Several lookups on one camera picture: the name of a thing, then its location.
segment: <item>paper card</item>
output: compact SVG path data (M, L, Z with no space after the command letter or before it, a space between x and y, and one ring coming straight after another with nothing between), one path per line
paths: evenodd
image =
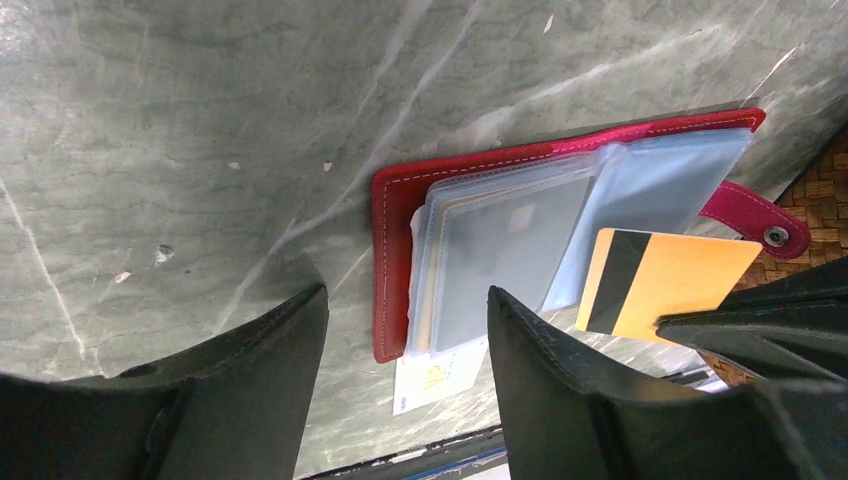
M761 249L742 240L605 228L595 242L577 328L671 343L656 336L657 319L718 308Z
M449 352L404 355L395 369L395 415L468 390L483 365L488 341L480 339Z

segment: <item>metal snap fastener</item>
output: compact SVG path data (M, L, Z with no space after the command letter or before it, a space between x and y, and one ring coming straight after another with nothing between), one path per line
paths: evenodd
M789 243L789 232L783 227L769 227L763 238L772 247L784 247Z

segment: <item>brown woven surface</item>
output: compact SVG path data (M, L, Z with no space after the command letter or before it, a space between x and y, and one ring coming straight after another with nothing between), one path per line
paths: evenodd
M777 203L807 224L810 247L792 260L775 260L765 253L760 254L736 289L763 285L848 256L848 132L841 134ZM705 353L701 356L728 385L755 379L716 357Z

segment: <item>gray marble surface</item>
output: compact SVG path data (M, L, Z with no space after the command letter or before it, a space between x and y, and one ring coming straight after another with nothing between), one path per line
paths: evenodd
M391 416L393 365L370 353L373 173L745 103L769 118L731 179L776 197L848 120L846 15L840 0L2 0L0 369L116 375L323 281L297 475L491 425L488 364L471 391ZM697 362L586 340L652 374Z

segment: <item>black stripe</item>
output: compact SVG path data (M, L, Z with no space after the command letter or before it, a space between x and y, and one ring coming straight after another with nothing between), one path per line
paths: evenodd
M618 230L613 233L587 330L612 333L650 240L650 233Z

